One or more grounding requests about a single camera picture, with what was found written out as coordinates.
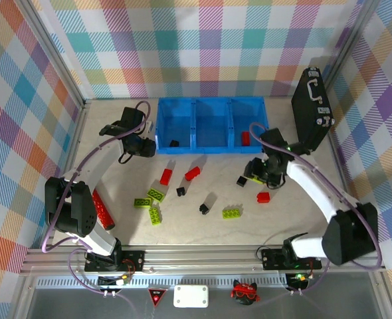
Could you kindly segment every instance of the black case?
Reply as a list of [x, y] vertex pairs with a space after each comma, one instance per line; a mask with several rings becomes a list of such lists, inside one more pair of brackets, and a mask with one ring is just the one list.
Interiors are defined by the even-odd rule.
[[319, 68], [303, 71], [292, 97], [292, 108], [299, 141], [315, 151], [335, 123]]

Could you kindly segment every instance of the red lego brick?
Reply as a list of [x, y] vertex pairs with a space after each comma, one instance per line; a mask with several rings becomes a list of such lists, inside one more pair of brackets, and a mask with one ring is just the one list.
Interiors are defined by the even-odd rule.
[[196, 176], [198, 176], [201, 173], [201, 169], [199, 168], [199, 166], [196, 166], [193, 169], [190, 169], [185, 175], [185, 179], [186, 181], [191, 181], [193, 178], [195, 178]]
[[94, 202], [94, 206], [96, 206], [97, 217], [103, 225], [103, 228], [107, 231], [115, 227], [115, 222], [109, 214], [108, 209], [103, 203], [102, 198], [98, 194], [96, 190], [92, 193], [92, 200]]
[[161, 184], [168, 186], [169, 180], [171, 179], [172, 170], [165, 168], [161, 177]]
[[259, 204], [269, 203], [269, 202], [270, 202], [270, 193], [269, 193], [269, 192], [259, 193], [259, 194], [256, 196], [256, 201], [257, 201]]
[[250, 146], [249, 132], [242, 132], [242, 146]]

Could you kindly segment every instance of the warning sticker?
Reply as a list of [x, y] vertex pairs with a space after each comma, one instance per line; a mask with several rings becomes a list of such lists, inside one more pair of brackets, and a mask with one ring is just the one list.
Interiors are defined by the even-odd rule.
[[153, 301], [153, 305], [156, 307], [161, 298], [166, 293], [166, 289], [151, 289], [149, 288], [150, 298]]

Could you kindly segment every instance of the red cube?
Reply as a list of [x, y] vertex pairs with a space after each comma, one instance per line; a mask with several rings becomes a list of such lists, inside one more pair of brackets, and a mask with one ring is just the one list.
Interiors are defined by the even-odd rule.
[[269, 192], [264, 192], [264, 193], [259, 193], [256, 196], [256, 201], [259, 204], [265, 204], [265, 203], [269, 203], [270, 202], [270, 193]]

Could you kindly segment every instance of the lime green lego brick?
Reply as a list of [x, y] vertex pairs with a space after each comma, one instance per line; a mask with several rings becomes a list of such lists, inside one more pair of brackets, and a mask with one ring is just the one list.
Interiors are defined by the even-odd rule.
[[151, 198], [135, 198], [134, 207], [136, 208], [150, 208]]
[[238, 209], [225, 209], [223, 211], [224, 219], [238, 218], [240, 216], [241, 216], [241, 212]]
[[165, 198], [165, 194], [153, 188], [149, 189], [147, 196], [152, 198], [154, 201], [159, 201], [160, 203], [162, 203], [163, 199]]
[[159, 216], [159, 211], [156, 207], [152, 207], [151, 209], [149, 209], [149, 214], [150, 221], [153, 226], [161, 223], [161, 217]]
[[258, 178], [256, 178], [256, 177], [254, 177], [254, 178], [247, 178], [247, 179], [249, 179], [250, 181], [254, 181], [255, 183], [257, 183], [257, 184], [261, 184], [261, 185], [264, 185], [264, 182], [263, 181], [260, 181]]

